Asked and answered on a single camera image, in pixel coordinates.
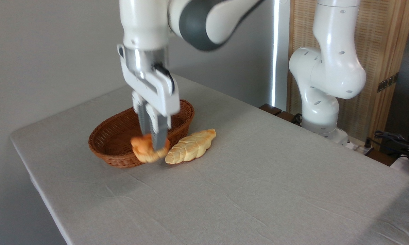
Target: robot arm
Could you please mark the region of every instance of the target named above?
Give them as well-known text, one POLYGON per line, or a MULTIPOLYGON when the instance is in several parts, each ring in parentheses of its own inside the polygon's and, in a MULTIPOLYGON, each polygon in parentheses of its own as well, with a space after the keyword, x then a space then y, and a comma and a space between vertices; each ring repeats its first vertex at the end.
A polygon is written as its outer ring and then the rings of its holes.
POLYGON ((313 34, 321 48, 299 48, 289 62, 301 93, 302 127, 343 145, 347 135, 337 129, 336 97, 355 97, 366 81, 354 44, 359 5, 360 0, 318 0, 313 34))
POLYGON ((143 135, 161 149, 180 110, 175 79, 165 68, 170 30, 195 48, 221 47, 263 0, 119 0, 124 29, 118 53, 143 135))

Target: gray table cover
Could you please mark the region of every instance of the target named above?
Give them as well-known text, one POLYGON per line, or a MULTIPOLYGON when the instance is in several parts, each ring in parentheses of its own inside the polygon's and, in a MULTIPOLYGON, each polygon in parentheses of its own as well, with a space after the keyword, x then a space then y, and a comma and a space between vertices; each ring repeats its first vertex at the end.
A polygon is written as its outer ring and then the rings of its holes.
POLYGON ((203 157, 127 169, 88 136, 131 106, 125 86, 12 134, 68 244, 409 244, 409 176, 175 76, 214 128, 203 157))

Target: wicker basket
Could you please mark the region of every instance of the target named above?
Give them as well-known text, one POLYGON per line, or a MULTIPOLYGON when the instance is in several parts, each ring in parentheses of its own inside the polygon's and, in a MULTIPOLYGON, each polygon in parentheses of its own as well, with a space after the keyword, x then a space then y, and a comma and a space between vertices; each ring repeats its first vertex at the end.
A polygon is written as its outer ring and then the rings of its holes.
MULTIPOLYGON (((180 112, 171 118, 172 127, 168 131, 170 148, 188 134, 189 124, 194 117, 194 108, 180 101, 180 112)), ((120 112, 97 126, 89 136, 91 151, 111 166, 125 168, 141 165, 132 151, 130 139, 142 135, 138 115, 133 107, 120 112)))

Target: bread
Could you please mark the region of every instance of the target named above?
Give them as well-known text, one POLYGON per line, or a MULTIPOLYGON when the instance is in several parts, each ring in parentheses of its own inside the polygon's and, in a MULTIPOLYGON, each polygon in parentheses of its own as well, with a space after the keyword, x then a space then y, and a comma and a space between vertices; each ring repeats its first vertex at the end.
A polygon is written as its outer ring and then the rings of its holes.
POLYGON ((133 137, 130 140, 130 143, 132 145, 133 153, 141 163, 153 163, 159 158, 166 156, 168 148, 170 147, 170 141, 167 139, 165 141, 165 146, 155 152, 153 150, 151 134, 133 137))
POLYGON ((192 135, 182 138, 165 157, 168 164, 189 162, 201 157, 209 149, 212 140, 217 136, 214 129, 195 132, 192 135))

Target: vertical light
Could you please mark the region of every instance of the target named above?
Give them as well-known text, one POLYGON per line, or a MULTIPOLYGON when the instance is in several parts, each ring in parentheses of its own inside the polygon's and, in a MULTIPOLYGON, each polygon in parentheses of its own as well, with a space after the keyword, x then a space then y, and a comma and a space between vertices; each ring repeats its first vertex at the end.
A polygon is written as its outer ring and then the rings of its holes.
POLYGON ((274 42, 272 55, 272 89, 271 89, 271 105, 275 107, 276 101, 276 70, 277 70, 277 46, 278 46, 278 12, 279 0, 274 0, 274 42))

